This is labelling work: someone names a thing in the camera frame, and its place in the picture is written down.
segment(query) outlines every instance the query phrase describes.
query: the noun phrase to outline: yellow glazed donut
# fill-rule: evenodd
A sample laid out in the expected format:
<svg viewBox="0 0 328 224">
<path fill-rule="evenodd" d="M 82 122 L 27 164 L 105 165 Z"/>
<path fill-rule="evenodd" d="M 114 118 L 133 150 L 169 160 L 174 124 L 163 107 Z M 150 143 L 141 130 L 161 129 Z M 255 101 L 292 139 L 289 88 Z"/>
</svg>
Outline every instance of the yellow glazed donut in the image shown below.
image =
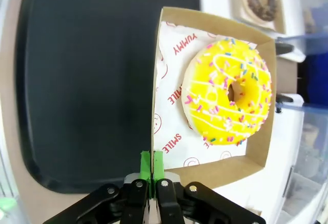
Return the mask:
<svg viewBox="0 0 328 224">
<path fill-rule="evenodd" d="M 240 99 L 229 101 L 231 83 Z M 271 101 L 271 75 L 257 50 L 226 38 L 208 45 L 190 62 L 182 105 L 194 131 L 214 145 L 236 144 L 260 129 Z"/>
</svg>

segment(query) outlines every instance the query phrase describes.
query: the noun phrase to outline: bolt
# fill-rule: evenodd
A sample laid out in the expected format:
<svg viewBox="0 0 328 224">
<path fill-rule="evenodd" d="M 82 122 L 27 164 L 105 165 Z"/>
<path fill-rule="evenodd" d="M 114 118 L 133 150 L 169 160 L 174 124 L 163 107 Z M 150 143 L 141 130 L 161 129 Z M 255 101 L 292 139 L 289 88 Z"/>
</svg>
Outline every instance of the bolt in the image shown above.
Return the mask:
<svg viewBox="0 0 328 224">
<path fill-rule="evenodd" d="M 169 183 L 166 180 L 163 180 L 161 183 L 162 187 L 167 187 Z"/>
<path fill-rule="evenodd" d="M 196 187 L 196 186 L 190 186 L 190 187 L 189 187 L 189 190 L 190 190 L 191 192 L 196 192 L 196 191 L 197 191 L 197 187 Z"/>
<path fill-rule="evenodd" d="M 142 184 L 142 182 L 141 182 L 141 181 L 138 181 L 138 182 L 136 183 L 136 186 L 137 186 L 137 187 L 142 187 L 142 186 L 143 186 L 143 184 Z"/>
<path fill-rule="evenodd" d="M 107 192 L 108 192 L 109 194 L 113 194 L 113 193 L 115 192 L 115 189 L 114 189 L 114 188 L 108 188 L 108 189 L 107 189 Z"/>
</svg>

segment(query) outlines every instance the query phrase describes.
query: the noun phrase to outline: black plastic tray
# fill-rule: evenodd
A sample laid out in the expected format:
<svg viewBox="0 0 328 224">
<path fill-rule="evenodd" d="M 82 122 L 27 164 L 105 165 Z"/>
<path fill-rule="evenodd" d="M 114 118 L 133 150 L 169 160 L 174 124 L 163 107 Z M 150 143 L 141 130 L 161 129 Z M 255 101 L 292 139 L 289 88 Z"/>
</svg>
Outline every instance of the black plastic tray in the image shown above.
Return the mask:
<svg viewBox="0 0 328 224">
<path fill-rule="evenodd" d="M 139 172 L 163 6 L 199 9 L 199 0 L 23 0 L 18 119 L 25 165 L 41 185 L 86 193 Z"/>
</svg>

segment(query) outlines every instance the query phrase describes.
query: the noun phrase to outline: cardboard box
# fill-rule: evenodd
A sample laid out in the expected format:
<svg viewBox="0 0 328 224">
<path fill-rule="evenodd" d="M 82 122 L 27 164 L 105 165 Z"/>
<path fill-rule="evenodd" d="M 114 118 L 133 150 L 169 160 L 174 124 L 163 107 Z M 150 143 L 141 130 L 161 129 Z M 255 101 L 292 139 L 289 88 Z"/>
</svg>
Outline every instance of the cardboard box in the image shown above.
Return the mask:
<svg viewBox="0 0 328 224">
<path fill-rule="evenodd" d="M 242 23 L 188 9 L 164 7 L 162 9 L 159 21 L 170 22 L 176 25 L 196 28 L 213 34 L 225 35 L 256 43 L 258 45 L 256 49 L 259 51 L 261 57 L 266 61 L 272 77 L 273 96 L 271 99 L 269 116 L 266 122 L 262 125 L 261 129 L 248 139 L 245 156 L 231 157 L 198 166 L 170 169 L 169 171 L 180 175 L 181 183 L 183 185 L 186 185 L 192 181 L 198 181 L 209 188 L 216 188 L 245 178 L 263 169 L 265 167 L 269 151 L 275 106 L 276 52 L 274 40 L 260 31 Z M 156 52 L 158 52 L 158 47 L 157 36 Z M 154 85 L 153 103 L 155 102 L 155 93 Z M 152 136 L 152 152 L 153 148 L 154 138 Z"/>
<path fill-rule="evenodd" d="M 246 12 L 243 0 L 232 0 L 233 15 L 242 21 L 256 25 L 259 28 L 269 29 L 278 33 L 285 34 L 285 23 L 283 18 L 283 7 L 281 0 L 277 0 L 277 12 L 273 22 L 259 24 Z"/>
</svg>

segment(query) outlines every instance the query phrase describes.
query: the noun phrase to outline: plastic container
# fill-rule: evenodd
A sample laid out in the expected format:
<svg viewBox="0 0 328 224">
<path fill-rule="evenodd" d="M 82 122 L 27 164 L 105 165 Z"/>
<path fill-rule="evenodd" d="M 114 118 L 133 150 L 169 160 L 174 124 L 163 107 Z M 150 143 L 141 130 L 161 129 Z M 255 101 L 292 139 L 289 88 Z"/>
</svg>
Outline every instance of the plastic container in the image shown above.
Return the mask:
<svg viewBox="0 0 328 224">
<path fill-rule="evenodd" d="M 328 109 L 277 106 L 282 112 L 302 112 L 304 120 L 276 223 L 314 223 L 328 191 Z"/>
<path fill-rule="evenodd" d="M 280 38 L 297 46 L 305 55 L 328 52 L 328 0 L 299 0 L 305 35 Z"/>
</svg>

